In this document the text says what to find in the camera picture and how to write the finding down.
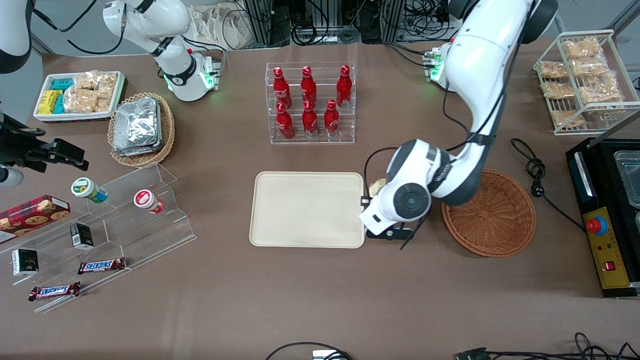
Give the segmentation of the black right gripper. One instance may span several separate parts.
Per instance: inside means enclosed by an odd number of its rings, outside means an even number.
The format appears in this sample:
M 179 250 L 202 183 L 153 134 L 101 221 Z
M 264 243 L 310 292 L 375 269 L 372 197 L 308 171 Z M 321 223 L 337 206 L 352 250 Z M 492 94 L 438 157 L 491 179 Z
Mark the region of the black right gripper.
M 31 128 L 7 114 L 1 116 L 0 164 L 25 167 L 45 173 L 47 164 L 64 164 L 80 171 L 89 170 L 85 151 L 72 143 L 55 138 L 49 144 L 49 153 L 42 148 L 48 145 L 39 139 L 46 134 L 41 128 Z

